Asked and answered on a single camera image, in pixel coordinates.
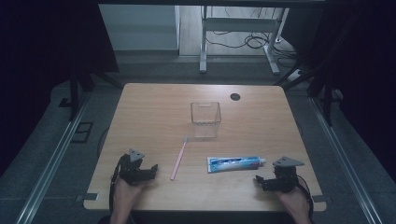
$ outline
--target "gray carpet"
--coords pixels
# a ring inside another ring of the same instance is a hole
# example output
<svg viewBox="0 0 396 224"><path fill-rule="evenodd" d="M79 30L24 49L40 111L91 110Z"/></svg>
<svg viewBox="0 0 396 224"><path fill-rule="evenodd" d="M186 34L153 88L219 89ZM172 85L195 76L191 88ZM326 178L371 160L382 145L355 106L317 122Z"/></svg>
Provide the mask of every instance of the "gray carpet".
<svg viewBox="0 0 396 224"><path fill-rule="evenodd" d="M233 60L235 59L211 58L207 65L207 73L202 75L199 73L197 58L124 57L120 59L120 73L109 75L121 83L272 85L279 79L270 73L264 58L239 59L235 62ZM280 69L282 73L285 73L289 68L280 67ZM96 223L101 217L108 215L108 211L86 210L79 196L85 194L91 181L98 150L103 144L101 136L106 137L106 128L114 115L121 90L96 76L92 78L96 87L91 93L87 110L81 119L81 122L92 122L92 132L85 144L71 143L69 145L33 223ZM308 84L303 83L289 90L287 96L319 184L328 202L327 210L315 213L314 220L322 224L367 223L344 171L334 156L329 140L316 118L314 107L305 93ZM42 120L18 157L0 179L2 223L14 223L17 220L35 182L43 172L66 129L70 109L58 106L63 98L69 98L68 83L54 88L51 103ZM370 148L344 119L337 104L332 106L332 122L346 154L373 199L383 223L396 223L392 211L396 207L394 182L376 160ZM75 135L75 140L80 140L80 138L78 134ZM257 220L257 223L268 222Z"/></svg>

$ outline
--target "toothbrush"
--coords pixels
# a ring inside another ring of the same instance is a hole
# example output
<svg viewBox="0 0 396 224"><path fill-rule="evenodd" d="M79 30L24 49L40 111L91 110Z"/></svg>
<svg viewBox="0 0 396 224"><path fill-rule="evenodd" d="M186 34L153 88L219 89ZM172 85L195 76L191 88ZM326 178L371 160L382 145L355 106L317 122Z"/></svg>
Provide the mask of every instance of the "toothbrush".
<svg viewBox="0 0 396 224"><path fill-rule="evenodd" d="M184 147L187 145L188 142L189 142L189 137L186 135L184 137L183 147L181 148L180 152L178 153L178 157L177 157L177 161L176 161L176 164L175 164L175 167L174 167L174 171L172 172L172 175L171 175L171 180L175 179L178 165L180 164L181 157L183 156L183 153L184 153Z"/></svg>

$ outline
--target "white desk frame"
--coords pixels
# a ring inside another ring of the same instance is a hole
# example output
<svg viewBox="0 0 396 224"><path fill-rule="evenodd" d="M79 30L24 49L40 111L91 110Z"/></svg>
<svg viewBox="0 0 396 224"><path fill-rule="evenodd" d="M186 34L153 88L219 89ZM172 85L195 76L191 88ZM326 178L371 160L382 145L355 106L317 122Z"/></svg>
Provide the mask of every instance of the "white desk frame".
<svg viewBox="0 0 396 224"><path fill-rule="evenodd" d="M264 46L263 50L271 66L274 75L279 75L279 69L274 60L272 51L276 42L276 37L279 32L282 18L285 13L285 8L281 8L280 13L276 19L246 19L246 18L208 18L207 6L204 6L204 17L202 22L202 43L199 70L201 73L206 72L206 32L220 31L220 32L257 32L257 33L272 33L268 46Z"/></svg>

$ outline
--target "wooden floor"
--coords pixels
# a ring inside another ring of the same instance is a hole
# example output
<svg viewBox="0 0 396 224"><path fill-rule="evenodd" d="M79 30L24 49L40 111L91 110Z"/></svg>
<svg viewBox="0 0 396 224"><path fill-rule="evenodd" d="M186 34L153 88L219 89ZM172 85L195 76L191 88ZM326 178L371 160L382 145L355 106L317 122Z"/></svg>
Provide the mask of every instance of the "wooden floor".
<svg viewBox="0 0 396 224"><path fill-rule="evenodd" d="M265 18L272 19L276 18L280 8L260 8L260 7L208 7L208 17L230 17L230 18ZM200 54L200 46L202 39L202 7L180 7L180 56L196 56ZM237 33L232 32L224 34L224 32L207 32L207 54L208 55L264 55L262 49L253 49L245 45L242 48L230 48L224 47L219 43L226 46L238 47L244 45L245 39L251 35L251 33ZM261 38L265 38L263 34L254 34ZM253 47L259 47L265 42L261 39L253 39L249 41L249 45Z"/></svg>

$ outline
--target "person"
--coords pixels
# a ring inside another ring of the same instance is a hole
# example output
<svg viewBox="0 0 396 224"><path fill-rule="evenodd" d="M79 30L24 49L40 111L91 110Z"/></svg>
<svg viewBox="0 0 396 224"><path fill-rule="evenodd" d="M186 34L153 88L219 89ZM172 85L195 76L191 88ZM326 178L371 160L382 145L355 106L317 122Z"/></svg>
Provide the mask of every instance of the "person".
<svg viewBox="0 0 396 224"><path fill-rule="evenodd" d="M299 183L308 189L305 182L299 177ZM113 213L110 224L126 224L131 210L138 201L138 197L147 183L128 185L122 178L117 178L114 193ZM312 224L309 218L309 203L304 193L297 187L288 193L274 191L274 194L285 207L286 212L296 224Z"/></svg>

